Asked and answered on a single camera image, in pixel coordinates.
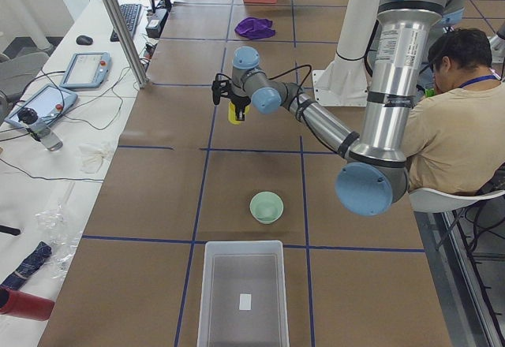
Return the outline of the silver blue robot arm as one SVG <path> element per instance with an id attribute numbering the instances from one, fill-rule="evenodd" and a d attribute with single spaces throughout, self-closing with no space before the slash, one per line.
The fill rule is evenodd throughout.
<path id="1" fill-rule="evenodd" d="M 215 80 L 215 103 L 230 100 L 229 113 L 243 121 L 247 106 L 262 114 L 284 108 L 337 155 L 346 160 L 335 182 L 342 205 L 353 213 L 373 216 L 387 211 L 408 188 L 406 158 L 400 145 L 407 116 L 413 108 L 428 35 L 436 25 L 454 24 L 462 15 L 462 0 L 349 0 L 334 61 L 318 73 L 315 89 L 329 91 L 342 101 L 345 80 L 365 58 L 367 44 L 377 38 L 373 73 L 365 79 L 366 94 L 361 132 L 346 127 L 306 95 L 295 83 L 272 80 L 260 68 L 251 47 L 234 53 L 228 80 Z"/>

